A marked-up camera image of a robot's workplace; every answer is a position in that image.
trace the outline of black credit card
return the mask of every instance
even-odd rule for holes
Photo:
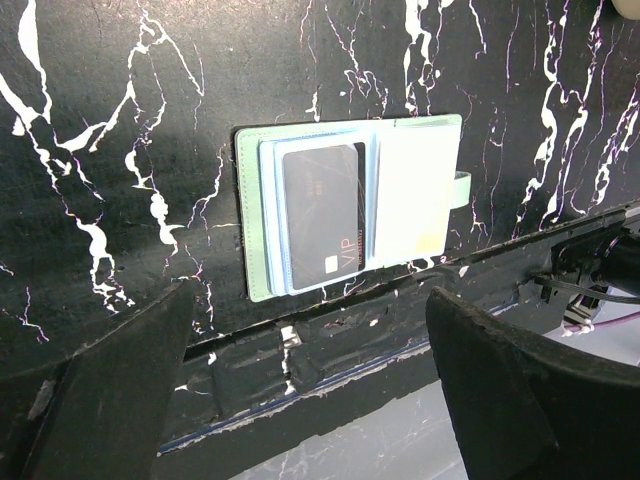
[[[282,157],[294,290],[364,269],[364,143]]]

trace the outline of mint green card holder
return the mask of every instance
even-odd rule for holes
[[[265,244],[262,193],[260,183],[260,142],[313,136],[344,130],[372,130],[381,132],[391,128],[411,128],[459,124],[459,115],[412,117],[386,120],[353,120],[342,122],[276,125],[239,130],[235,135],[236,165],[240,189],[242,233],[249,298],[261,302],[275,297],[269,290],[269,272]],[[451,208],[469,202],[471,176],[457,172]]]

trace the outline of black plastic part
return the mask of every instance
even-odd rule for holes
[[[309,437],[329,433],[394,398],[402,398],[435,382],[437,378],[430,350],[392,360],[386,368],[322,395],[300,398],[282,411],[247,420],[238,428],[199,437],[186,448],[167,452],[153,465],[152,478],[232,478]]]
[[[212,376],[223,416],[231,417],[238,410],[256,408],[284,395],[287,385],[279,329],[263,330],[251,338],[223,344],[215,353]]]
[[[4,478],[149,478],[193,305],[191,285],[173,286],[70,360],[5,378],[3,391],[29,384],[35,400]]]
[[[312,310],[279,319],[276,322],[278,326],[293,326],[302,340],[300,345],[291,348],[289,352],[287,363],[291,381],[298,393],[307,392],[316,388],[320,381],[341,375],[374,358],[392,355],[399,349],[421,343],[427,338],[424,306],[434,286],[443,286],[485,310],[502,309],[500,318],[507,322],[536,333],[547,333],[560,324],[571,293],[558,291],[549,303],[540,302],[541,288],[533,282],[527,283],[527,279],[532,274],[551,270],[552,248],[561,242],[604,230],[619,232],[624,221],[625,213],[621,211],[583,219],[553,232],[520,239],[460,262],[440,265],[394,282],[374,286],[338,302],[328,302]],[[467,271],[461,275],[463,265]],[[216,458],[217,454],[213,452],[213,448],[218,445],[216,441],[209,442],[209,438],[203,438],[202,443],[187,443],[233,421],[230,417],[249,408],[247,405],[255,406],[256,401],[259,405],[285,401],[281,394],[282,387],[274,388],[276,385],[284,385],[285,376],[281,365],[284,352],[274,352],[273,357],[277,358],[277,362],[265,362],[259,351],[263,347],[258,348],[265,341],[264,331],[271,330],[273,326],[263,325],[215,342],[190,347],[187,355],[191,360],[183,366],[178,383],[187,385],[187,390],[179,389],[174,392],[173,407],[164,436],[163,455],[158,459],[160,463],[164,464],[164,452],[177,448],[177,445],[184,446],[187,450],[199,445],[200,450],[202,445],[211,444],[212,450],[202,450],[202,456]],[[225,348],[231,343],[241,344],[239,348],[247,352],[247,355],[235,355],[233,349]],[[210,352],[215,352],[217,357],[212,365],[209,365]],[[254,355],[255,360],[247,363],[249,355]],[[217,375],[218,365],[224,365],[225,369],[233,368],[234,375]],[[403,371],[402,375],[409,377],[414,373]],[[222,412],[220,399],[215,392],[226,390],[233,390],[235,397],[233,404],[227,402]],[[297,403],[305,401],[307,399],[298,399]],[[327,414],[322,421],[323,428],[331,426],[331,429],[335,429],[343,425],[341,421],[327,407]],[[280,421],[277,424],[286,441],[280,442],[277,438],[266,436],[262,443],[272,442],[270,445],[274,451],[281,453],[291,448],[289,440],[299,438],[299,431],[294,424]],[[242,437],[244,430],[250,429],[250,425],[245,425],[234,432]],[[249,445],[239,440],[238,442],[238,448],[249,451]],[[259,458],[263,457],[253,458],[254,463],[251,463],[251,457],[227,457],[226,460],[237,461],[247,468],[247,465],[258,463]],[[168,465],[177,470],[168,472],[166,478],[182,475],[178,463]],[[237,471],[232,465],[229,465],[229,470]]]
[[[427,327],[471,480],[635,478],[640,370],[436,288]]]
[[[607,249],[598,280],[640,296],[640,236],[622,235]]]

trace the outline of card holder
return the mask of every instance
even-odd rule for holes
[[[433,158],[440,158],[438,155],[441,155],[442,152],[438,154],[438,149],[434,151],[434,145],[441,143],[442,138],[437,134],[430,135],[428,131],[434,128],[442,130],[443,127],[453,129],[448,135],[451,139],[450,145],[455,144],[455,154],[448,151],[447,160],[440,160],[442,165],[436,169],[438,174],[429,174],[427,180],[439,187],[434,182],[436,178],[442,178],[444,179],[443,183],[453,184],[453,186],[450,190],[442,187],[439,190],[440,196],[437,198],[437,202],[433,200],[437,197],[437,192],[432,189],[428,191],[432,198],[431,201],[416,204],[416,199],[421,196],[420,189],[426,188],[425,181],[421,186],[418,181],[420,177],[416,173],[420,172],[421,168],[424,173],[430,167],[421,163],[427,157],[415,154],[416,152],[424,152],[425,154],[431,152],[431,162],[435,161]],[[436,214],[442,212],[434,213],[431,210],[436,205],[440,207],[440,210],[443,210],[443,205],[451,205],[451,208],[464,206],[468,203],[469,198],[470,176],[455,173],[455,156],[457,156],[457,139],[459,139],[460,128],[461,117],[459,115],[444,115],[258,127],[238,131],[235,136],[236,165],[240,187],[247,286],[251,300],[258,302],[278,295],[302,293],[354,276],[335,278],[321,285],[311,285],[303,289],[293,288],[293,281],[289,276],[291,265],[287,264],[290,258],[289,245],[280,228],[280,225],[283,224],[281,206],[286,204],[286,186],[282,181],[283,173],[279,168],[281,165],[276,162],[276,155],[268,155],[267,152],[275,152],[277,145],[292,144],[292,142],[321,136],[332,137],[350,133],[365,135],[367,138],[370,136],[374,139],[369,146],[370,155],[367,157],[365,168],[367,189],[364,270],[370,270],[441,253],[438,250],[444,248],[448,208],[444,207],[444,215],[439,216]],[[415,131],[415,133],[398,133],[397,135],[393,133],[402,131]],[[402,160],[396,160],[400,154],[405,156]],[[447,180],[445,173],[448,175],[447,172],[450,171],[452,165],[454,173],[451,175],[458,175],[459,178],[451,180],[451,176],[449,176],[447,177],[449,180]],[[404,224],[389,222],[389,212],[393,212],[394,205],[402,204],[402,199],[404,199],[405,205],[409,202],[407,209],[410,208],[414,212],[423,210],[425,212],[423,217],[428,218],[423,223],[416,222],[416,218],[405,218],[407,221]],[[428,229],[424,230],[425,225],[428,227],[429,219],[434,222],[437,220],[440,227],[444,225],[443,230],[438,227],[436,232],[438,235],[434,233],[430,236]],[[399,232],[403,232],[402,236],[390,232],[388,230],[390,227],[385,227],[389,223],[400,225],[402,228]],[[412,242],[407,239],[403,240],[407,235],[413,239]],[[401,245],[402,248],[396,250],[392,248],[395,240],[404,241],[404,244]]]

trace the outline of marble pattern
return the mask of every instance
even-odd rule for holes
[[[21,0],[0,22],[4,353],[187,278],[197,343],[638,197],[638,36],[604,0]],[[248,301],[235,128],[438,113],[474,175],[443,257]]]

